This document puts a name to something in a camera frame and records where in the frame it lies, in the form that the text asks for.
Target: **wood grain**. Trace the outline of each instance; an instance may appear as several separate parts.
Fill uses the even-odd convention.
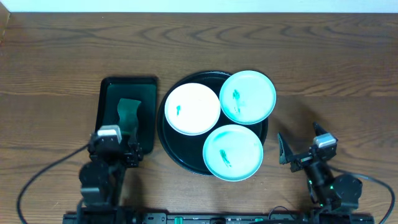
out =
[[[0,45],[2,43],[9,18],[10,12],[0,2]]]
[[[156,75],[158,104],[201,70],[266,73],[277,89],[265,159],[238,183],[185,171],[155,138],[130,169],[121,203],[170,212],[267,213],[312,204],[303,172],[278,164],[276,133],[301,151],[318,121],[339,138],[331,164],[398,190],[398,15],[13,14],[0,46],[0,222],[19,223],[15,202],[38,170],[88,140],[100,82]],[[23,200],[30,223],[60,223],[81,195],[85,152],[39,178]],[[379,221],[390,196],[365,182],[360,212]],[[393,213],[388,223],[398,223]]]

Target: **white wall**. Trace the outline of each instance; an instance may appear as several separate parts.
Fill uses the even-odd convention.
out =
[[[10,12],[398,12],[398,0],[0,0]]]

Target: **green sponge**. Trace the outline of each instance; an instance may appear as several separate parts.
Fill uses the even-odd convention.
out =
[[[131,135],[138,128],[137,110],[141,101],[121,98],[118,104],[119,127],[122,134]]]

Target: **white plate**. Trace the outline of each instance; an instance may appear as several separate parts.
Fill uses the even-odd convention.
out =
[[[217,123],[221,113],[220,101],[207,86],[187,83],[170,93],[164,113],[174,130],[195,136],[209,131]]]
[[[260,139],[250,129],[230,124],[214,130],[203,146],[203,160],[210,172],[223,180],[252,176],[264,156]]]

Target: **round black tray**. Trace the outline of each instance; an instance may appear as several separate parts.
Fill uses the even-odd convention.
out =
[[[157,113],[157,134],[160,142],[163,145],[167,154],[184,169],[202,175],[213,175],[206,167],[203,161],[203,145],[206,138],[216,128],[227,124],[235,124],[228,119],[221,111],[220,118],[216,125],[208,132],[198,136],[186,136],[176,132],[167,122],[164,115],[164,105],[169,94],[176,89],[176,87],[186,83],[200,83],[211,88],[218,97],[220,97],[221,86],[227,78],[231,76],[230,73],[220,71],[198,72],[188,77],[183,78],[177,82],[164,96],[162,103],[159,106]],[[268,118],[264,121],[253,124],[243,125],[252,130],[264,144],[268,131]]]

